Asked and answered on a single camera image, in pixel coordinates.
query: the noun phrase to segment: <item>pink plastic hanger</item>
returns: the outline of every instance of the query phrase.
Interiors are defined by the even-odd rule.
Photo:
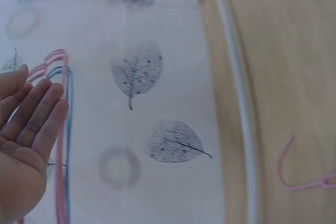
[[[307,189],[310,189],[310,188],[313,188],[313,187],[323,187],[323,188],[326,188],[326,189],[330,189],[330,188],[336,188],[336,184],[328,184],[328,181],[332,178],[335,178],[336,177],[336,173],[333,173],[333,174],[330,174],[330,175],[327,175],[325,177],[323,177],[322,179],[316,181],[316,182],[312,182],[312,183],[308,183],[308,184],[305,184],[305,185],[301,185],[301,186],[289,186],[283,176],[282,176],[282,161],[284,160],[284,157],[285,155],[287,154],[288,152],[288,149],[291,145],[291,143],[293,142],[294,140],[294,135],[292,135],[285,148],[283,149],[283,151],[281,152],[281,155],[280,155],[280,158],[279,158],[279,162],[278,162],[278,177],[279,177],[279,180],[280,182],[283,184],[283,186],[287,189],[287,190],[290,190],[290,191],[299,191],[299,190],[307,190]]]

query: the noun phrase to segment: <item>light wood surface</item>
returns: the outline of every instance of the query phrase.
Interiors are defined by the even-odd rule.
[[[288,192],[336,171],[336,0],[230,0],[253,108],[261,223],[335,223],[336,191]],[[246,223],[236,92],[215,0],[201,6],[221,133],[226,220]]]

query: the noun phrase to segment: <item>hand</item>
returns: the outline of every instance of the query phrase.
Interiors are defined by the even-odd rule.
[[[33,87],[27,76],[27,66],[0,74],[0,223],[23,217],[41,200],[50,152],[68,111],[60,100],[62,85],[43,79]]]

